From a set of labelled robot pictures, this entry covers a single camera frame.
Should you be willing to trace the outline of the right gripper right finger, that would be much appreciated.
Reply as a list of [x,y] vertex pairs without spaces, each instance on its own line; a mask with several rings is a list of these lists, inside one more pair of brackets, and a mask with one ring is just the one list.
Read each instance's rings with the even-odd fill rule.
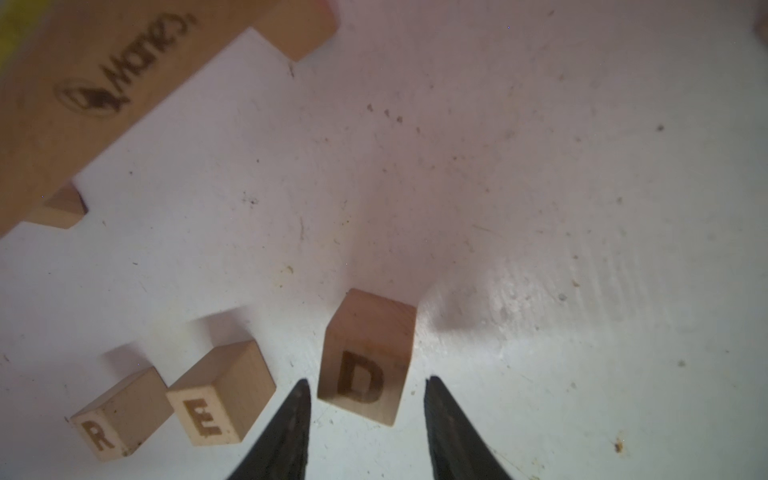
[[438,376],[426,381],[424,412],[435,479],[512,479]]

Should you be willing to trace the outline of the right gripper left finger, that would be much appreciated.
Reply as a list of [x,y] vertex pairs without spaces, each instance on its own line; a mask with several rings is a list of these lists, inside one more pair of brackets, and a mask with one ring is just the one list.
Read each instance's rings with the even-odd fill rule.
[[301,379],[229,479],[304,480],[310,425],[311,391]]

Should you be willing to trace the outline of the wooden E block orange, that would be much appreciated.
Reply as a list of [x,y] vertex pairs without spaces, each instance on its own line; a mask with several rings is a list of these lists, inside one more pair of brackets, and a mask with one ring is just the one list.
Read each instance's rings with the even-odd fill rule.
[[276,392],[254,340],[210,350],[166,396],[192,445],[238,444]]

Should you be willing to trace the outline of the wooden engraved D block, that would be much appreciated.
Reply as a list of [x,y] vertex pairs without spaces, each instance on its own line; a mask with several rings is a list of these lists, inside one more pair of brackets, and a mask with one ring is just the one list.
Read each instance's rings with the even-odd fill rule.
[[351,289],[325,332],[317,396],[385,426],[395,424],[411,363],[417,308]]

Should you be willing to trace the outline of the wooden R block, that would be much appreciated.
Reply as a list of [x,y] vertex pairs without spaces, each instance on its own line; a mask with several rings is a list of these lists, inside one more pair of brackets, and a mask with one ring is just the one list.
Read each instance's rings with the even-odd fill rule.
[[136,372],[74,414],[70,422],[102,462],[132,455],[172,415],[158,371]]

